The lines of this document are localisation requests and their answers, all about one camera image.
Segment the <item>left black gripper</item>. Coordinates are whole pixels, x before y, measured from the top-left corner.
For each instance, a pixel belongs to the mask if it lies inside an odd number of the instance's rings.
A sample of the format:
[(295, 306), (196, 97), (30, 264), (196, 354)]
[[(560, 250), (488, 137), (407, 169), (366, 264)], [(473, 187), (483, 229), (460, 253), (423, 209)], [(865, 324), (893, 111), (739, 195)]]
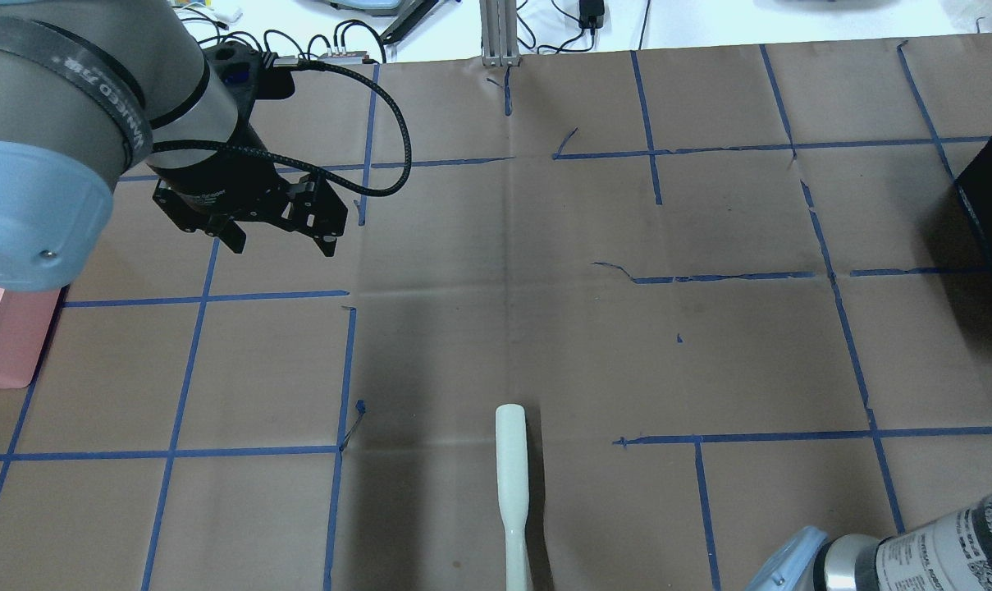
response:
[(238, 123), (219, 150), (159, 151), (152, 157), (152, 199), (181, 231), (217, 235), (233, 254), (247, 244), (241, 223), (266, 223), (307, 235), (324, 257), (335, 257), (348, 206), (327, 179), (308, 173), (292, 183), (266, 156), (249, 123)]

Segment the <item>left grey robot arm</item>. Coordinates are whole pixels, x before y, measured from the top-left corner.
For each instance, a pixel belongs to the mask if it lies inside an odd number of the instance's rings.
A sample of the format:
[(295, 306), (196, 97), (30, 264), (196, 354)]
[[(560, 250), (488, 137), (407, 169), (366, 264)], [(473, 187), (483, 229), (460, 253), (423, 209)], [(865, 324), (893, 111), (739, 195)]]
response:
[(249, 124), (294, 90), (278, 57), (201, 48), (162, 1), (0, 1), (0, 288), (71, 284), (141, 163), (181, 231), (241, 252), (241, 224), (266, 223), (331, 257), (345, 202), (318, 172), (279, 176)]

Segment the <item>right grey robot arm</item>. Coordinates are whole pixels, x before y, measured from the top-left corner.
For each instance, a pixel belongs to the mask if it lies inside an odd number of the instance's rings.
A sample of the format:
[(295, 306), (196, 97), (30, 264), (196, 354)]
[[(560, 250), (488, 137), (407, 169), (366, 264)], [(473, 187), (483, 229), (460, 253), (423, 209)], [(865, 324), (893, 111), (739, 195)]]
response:
[(992, 590), (992, 493), (904, 535), (799, 530), (747, 590)]

